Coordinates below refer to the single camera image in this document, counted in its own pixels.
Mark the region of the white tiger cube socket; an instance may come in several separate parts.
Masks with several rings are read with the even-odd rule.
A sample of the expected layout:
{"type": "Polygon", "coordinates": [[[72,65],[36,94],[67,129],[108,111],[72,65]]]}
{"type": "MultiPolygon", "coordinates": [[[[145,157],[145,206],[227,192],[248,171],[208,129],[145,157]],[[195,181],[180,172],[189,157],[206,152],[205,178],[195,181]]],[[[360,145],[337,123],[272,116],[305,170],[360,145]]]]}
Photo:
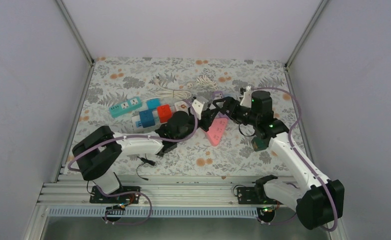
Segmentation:
{"type": "Polygon", "coordinates": [[[174,108],[176,112],[183,111],[185,113],[189,113],[190,105],[185,101],[178,101],[174,103],[174,108]]]}

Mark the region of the orange cube socket adapter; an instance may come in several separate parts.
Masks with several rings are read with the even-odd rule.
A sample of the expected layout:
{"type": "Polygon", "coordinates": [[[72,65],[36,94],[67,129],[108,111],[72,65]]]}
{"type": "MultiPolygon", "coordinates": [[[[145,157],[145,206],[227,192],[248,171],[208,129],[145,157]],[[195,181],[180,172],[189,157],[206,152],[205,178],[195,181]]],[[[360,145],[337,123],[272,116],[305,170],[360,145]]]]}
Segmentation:
{"type": "Polygon", "coordinates": [[[171,107],[168,104],[158,106],[156,111],[160,123],[166,123],[173,115],[171,107]]]}

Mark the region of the blue cube socket adapter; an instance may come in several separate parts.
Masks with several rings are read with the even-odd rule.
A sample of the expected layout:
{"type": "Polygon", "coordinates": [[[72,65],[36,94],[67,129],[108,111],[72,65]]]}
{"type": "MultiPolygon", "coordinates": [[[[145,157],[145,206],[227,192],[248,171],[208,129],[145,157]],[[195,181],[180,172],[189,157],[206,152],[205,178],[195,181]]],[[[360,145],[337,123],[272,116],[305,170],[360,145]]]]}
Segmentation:
{"type": "Polygon", "coordinates": [[[143,128],[152,127],[156,124],[153,111],[150,109],[140,111],[139,117],[143,128]]]}

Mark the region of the dark green cube socket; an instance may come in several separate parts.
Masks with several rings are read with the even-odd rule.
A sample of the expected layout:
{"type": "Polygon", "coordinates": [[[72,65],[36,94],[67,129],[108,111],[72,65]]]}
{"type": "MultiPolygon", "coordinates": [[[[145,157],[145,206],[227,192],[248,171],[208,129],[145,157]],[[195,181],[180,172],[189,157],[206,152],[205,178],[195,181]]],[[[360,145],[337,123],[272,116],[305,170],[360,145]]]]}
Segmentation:
{"type": "Polygon", "coordinates": [[[266,141],[265,139],[254,137],[251,140],[251,146],[255,152],[260,152],[260,151],[264,151],[268,148],[269,142],[266,141]]]}

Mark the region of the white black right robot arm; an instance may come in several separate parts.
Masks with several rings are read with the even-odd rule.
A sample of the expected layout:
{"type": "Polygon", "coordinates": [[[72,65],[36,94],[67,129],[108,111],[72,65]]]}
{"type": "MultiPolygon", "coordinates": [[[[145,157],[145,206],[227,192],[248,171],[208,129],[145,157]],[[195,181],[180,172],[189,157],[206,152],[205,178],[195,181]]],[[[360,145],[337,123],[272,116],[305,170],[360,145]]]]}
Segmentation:
{"type": "Polygon", "coordinates": [[[271,94],[264,90],[246,90],[241,100],[232,97],[212,102],[220,113],[238,125],[249,125],[254,136],[276,153],[290,170],[297,184],[286,183],[269,175],[255,183],[255,199],[266,204],[273,199],[295,212],[300,223],[308,230],[317,227],[332,232],[343,215],[345,188],[321,172],[292,140],[292,128],[275,117],[271,94]]]}

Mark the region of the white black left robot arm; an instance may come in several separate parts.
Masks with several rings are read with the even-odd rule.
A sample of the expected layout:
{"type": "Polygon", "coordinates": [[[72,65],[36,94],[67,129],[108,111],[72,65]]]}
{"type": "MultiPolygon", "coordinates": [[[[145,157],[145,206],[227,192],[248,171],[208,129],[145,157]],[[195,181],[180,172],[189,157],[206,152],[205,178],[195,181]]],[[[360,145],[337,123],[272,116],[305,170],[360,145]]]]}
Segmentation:
{"type": "Polygon", "coordinates": [[[69,164],[68,169],[80,172],[85,181],[94,182],[102,195],[115,203],[122,198],[123,189],[111,167],[120,155],[162,157],[174,150],[178,143],[189,140],[198,128],[208,130],[218,112],[204,110],[201,118],[197,118],[185,111],[177,111],[158,129],[141,134],[113,132],[109,126],[103,125],[72,148],[78,167],[69,164]]]}

